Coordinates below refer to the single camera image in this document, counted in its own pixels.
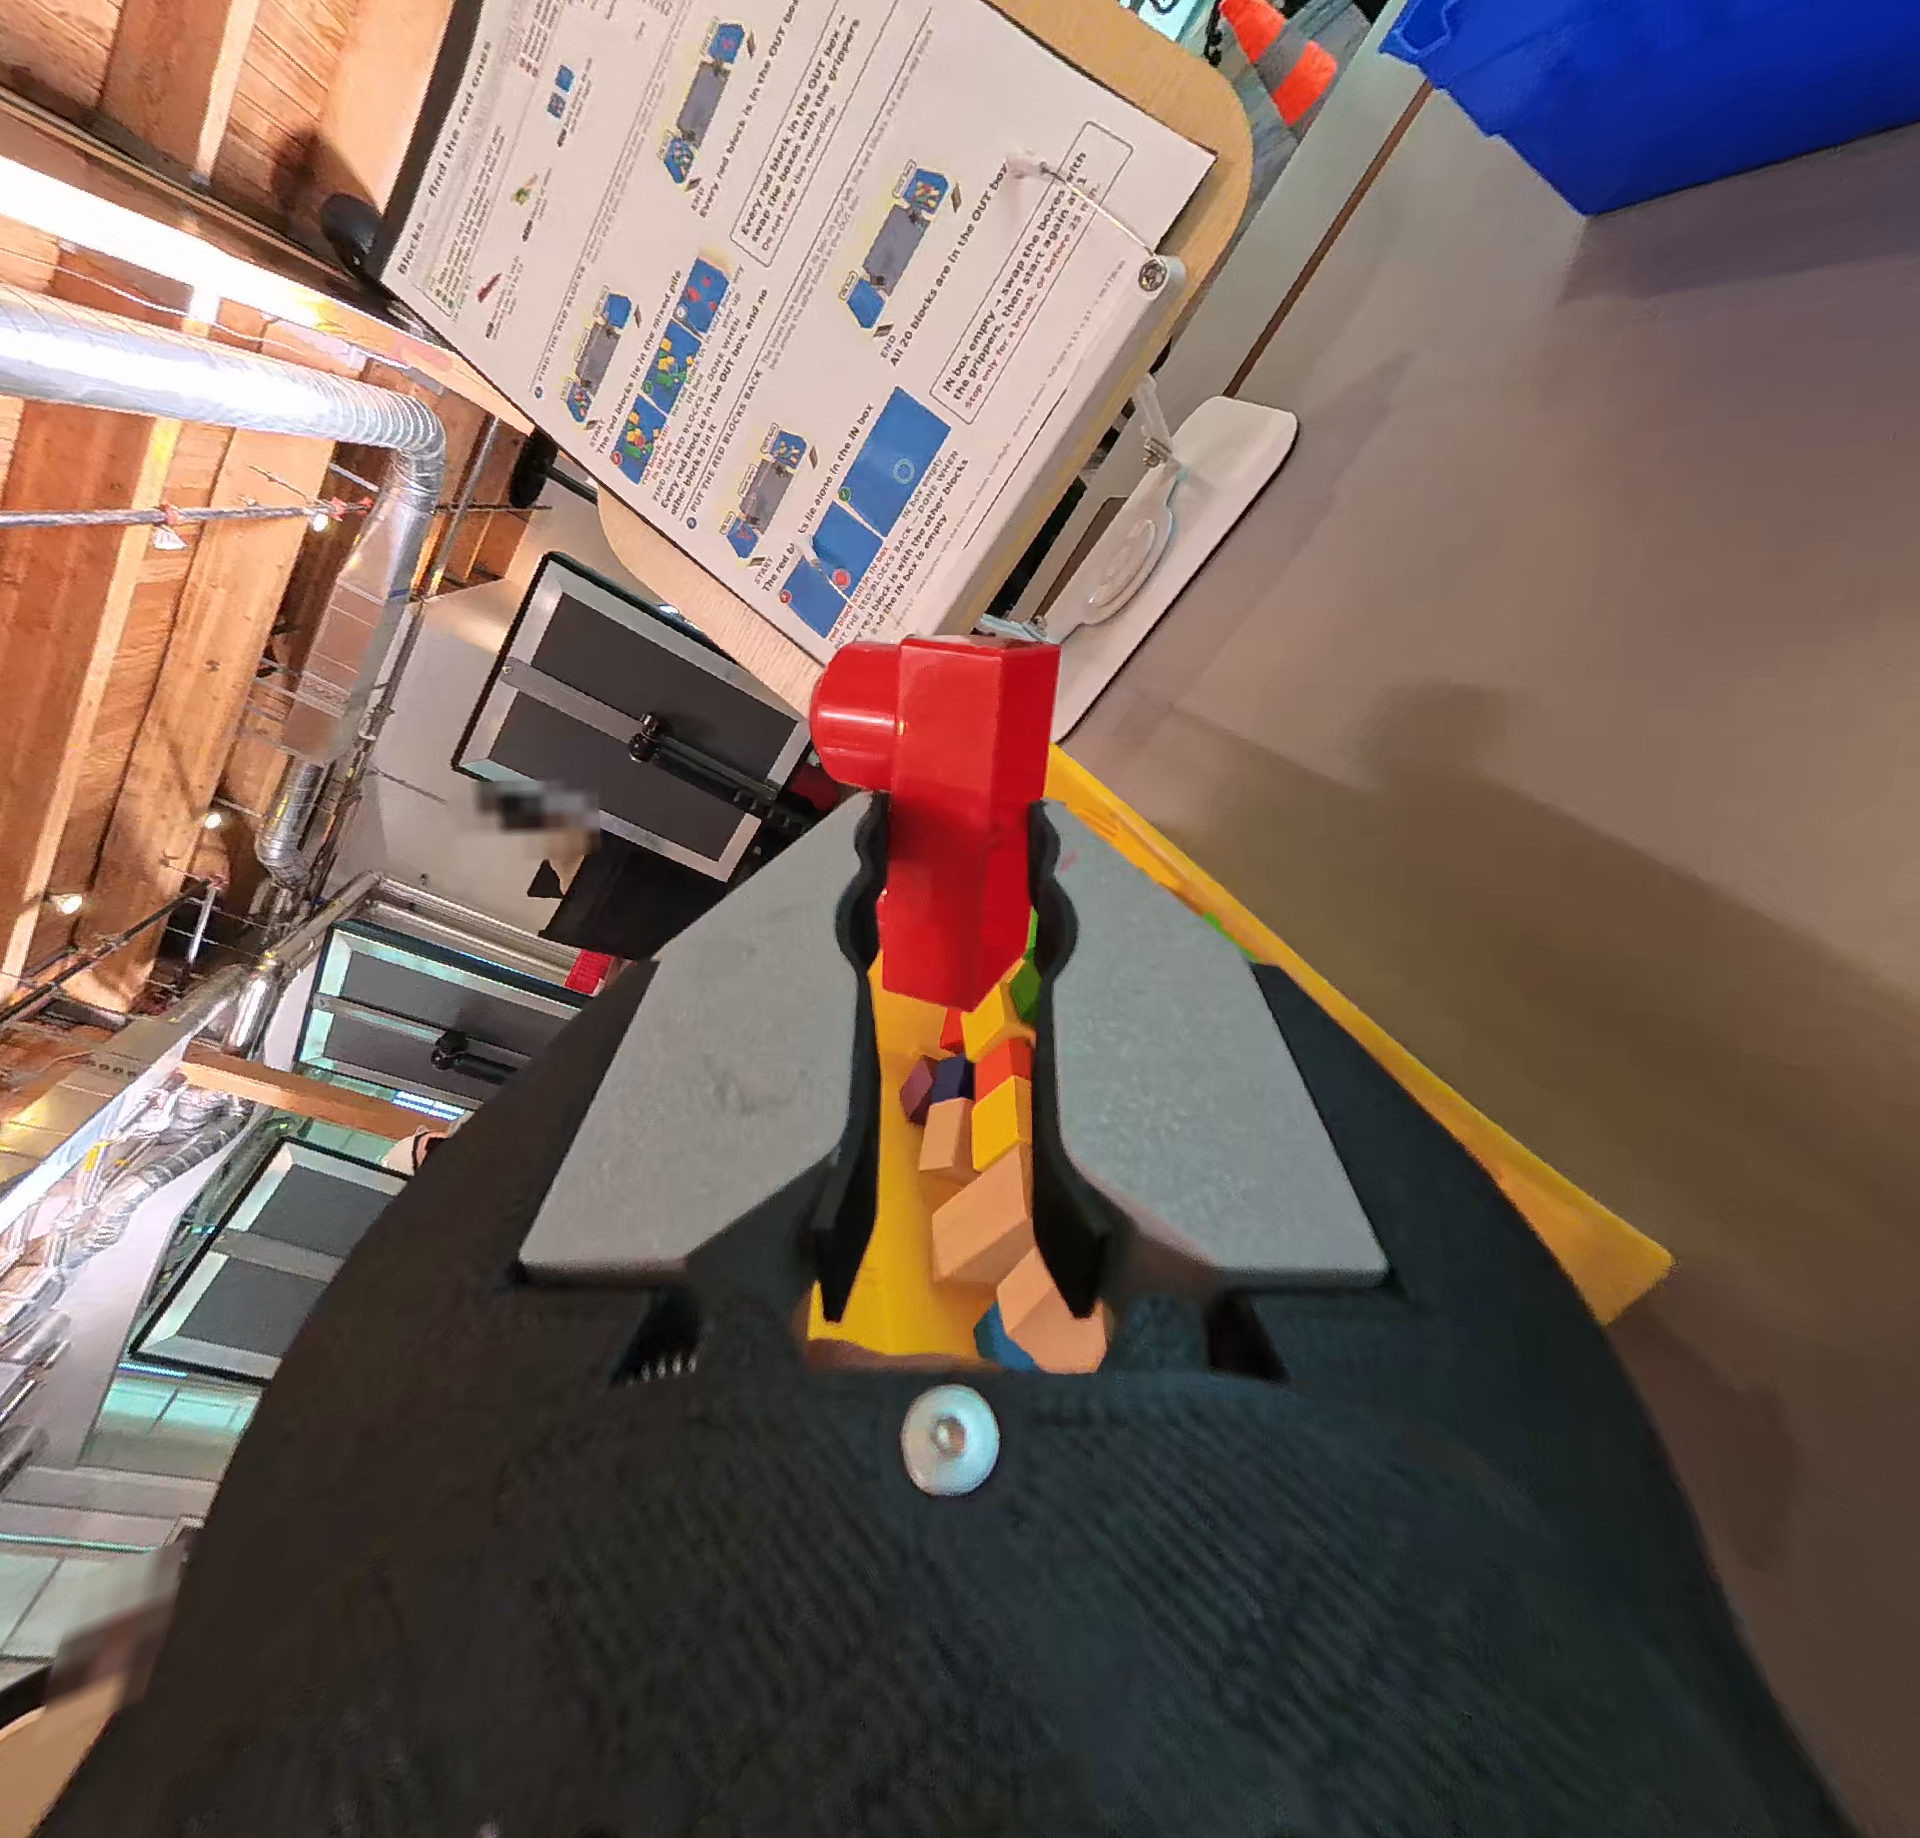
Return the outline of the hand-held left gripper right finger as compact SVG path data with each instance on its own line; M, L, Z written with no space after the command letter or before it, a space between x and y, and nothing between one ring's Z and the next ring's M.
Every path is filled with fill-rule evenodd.
M1069 1315L1371 1292L1389 1255L1256 966L1066 803L1028 816L1034 1234Z

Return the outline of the red two-stud plastic brick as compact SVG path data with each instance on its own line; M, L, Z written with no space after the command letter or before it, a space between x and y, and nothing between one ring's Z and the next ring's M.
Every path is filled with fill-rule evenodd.
M1056 646L1005 636L857 642L820 673L807 727L824 772L884 799L889 991L973 1008L1019 962L1058 679Z

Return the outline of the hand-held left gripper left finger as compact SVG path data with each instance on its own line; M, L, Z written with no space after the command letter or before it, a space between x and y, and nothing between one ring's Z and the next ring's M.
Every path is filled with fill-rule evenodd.
M524 1278L843 1315L876 1223L887 817L884 797L849 799L662 948Z

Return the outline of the metal ceiling pipe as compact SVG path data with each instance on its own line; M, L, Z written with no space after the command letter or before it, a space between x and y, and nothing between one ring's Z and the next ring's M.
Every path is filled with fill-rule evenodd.
M386 451L386 476L292 693L292 765L255 837L259 866L279 884L297 884L312 866L302 840L327 776L360 738L412 602L445 477L442 419L408 394L13 286L1 288L1 386L26 400Z

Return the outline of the black floor lamp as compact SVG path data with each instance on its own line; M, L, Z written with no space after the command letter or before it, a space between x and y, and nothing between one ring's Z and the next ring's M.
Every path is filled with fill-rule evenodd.
M564 455L556 438L548 433L534 430L514 458L508 479L508 506L516 512L541 510L541 496L548 489L559 489L589 506L600 499L600 489L589 481L574 462Z

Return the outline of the blue plastic bin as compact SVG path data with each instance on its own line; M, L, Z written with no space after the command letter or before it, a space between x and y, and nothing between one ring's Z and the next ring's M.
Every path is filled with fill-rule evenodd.
M1405 0L1381 50L1583 215L1917 118L1917 0Z

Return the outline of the orange traffic cone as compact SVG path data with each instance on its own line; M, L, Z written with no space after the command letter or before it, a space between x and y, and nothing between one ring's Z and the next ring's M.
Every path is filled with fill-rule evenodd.
M1300 140L1336 82L1336 60L1272 0L1221 0L1218 16L1281 123Z

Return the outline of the yellow plastic bin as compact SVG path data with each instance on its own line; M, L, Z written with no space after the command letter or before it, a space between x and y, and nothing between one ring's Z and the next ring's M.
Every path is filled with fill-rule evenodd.
M1140 868L1159 891L1180 900L1192 914L1204 918L1218 942L1234 942L1246 962L1268 963L1300 986L1433 1122L1476 1159L1569 1274L1598 1324L1616 1321L1626 1307L1666 1277L1672 1255L1664 1247L1579 1190L1454 1092L1212 873L1193 862L1063 747L1049 750L1046 797L1063 800L1076 817L1090 826L1092 836L1109 841L1117 854ZM912 1058L932 1052L940 1016L918 999L884 991L878 977L878 966L871 966L869 996L876 1010L880 1066L876 1224L861 1258L847 1312L840 1320L829 1320L822 1296L810 1293L806 1335L811 1342L858 1344L900 1359L937 1356L978 1364L940 1353L912 1353L901 1342L900 1312L889 1311L887 1277L900 1273L911 1192L900 1081Z

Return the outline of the white stand base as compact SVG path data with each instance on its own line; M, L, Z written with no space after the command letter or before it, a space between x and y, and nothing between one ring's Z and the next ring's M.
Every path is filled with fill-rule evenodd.
M1208 565L1300 433L1294 414L1231 395L1169 421L1153 377L1135 387L1114 444L1083 469L1058 529L1019 567L1008 610L981 627L1060 655L1049 738L1063 745L1121 667Z

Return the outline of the pile of coloured wooden blocks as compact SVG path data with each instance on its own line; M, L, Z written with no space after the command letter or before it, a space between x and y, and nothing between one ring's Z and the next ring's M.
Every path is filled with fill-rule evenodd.
M986 1364L973 1326L998 1303L1044 1372L1080 1374L1108 1353L1104 1309L1076 1315L1036 1236L1039 968L1021 955L973 1008L945 1008L929 1054L900 1081L911 1192L889 1311L912 1353Z

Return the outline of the grey framed panel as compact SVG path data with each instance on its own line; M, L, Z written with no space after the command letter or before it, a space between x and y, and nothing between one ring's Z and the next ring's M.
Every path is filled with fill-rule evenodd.
M491 785L576 799L600 831L718 882L771 823L627 756L642 716L732 766L783 782L804 717L700 631L583 564L547 552L450 753Z
M488 1106L586 1006L561 946L396 880L327 928L309 974L292 1064L434 1116Z
M135 1367L265 1385L404 1178L299 1137L253 1151L157 1281Z

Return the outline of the black panel tripod stand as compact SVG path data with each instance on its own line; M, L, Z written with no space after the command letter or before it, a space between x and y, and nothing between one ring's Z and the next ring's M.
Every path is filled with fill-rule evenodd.
M835 810L847 790L811 763L783 782L769 772L732 766L728 761L685 740L660 716L642 716L627 738L627 756L655 765L697 793L728 803L735 811L787 831L807 829Z

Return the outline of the printed instruction sheet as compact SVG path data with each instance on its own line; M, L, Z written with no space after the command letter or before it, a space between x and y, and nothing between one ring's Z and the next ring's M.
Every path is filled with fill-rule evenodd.
M824 664L937 629L1210 169L981 0L457 0L382 286Z

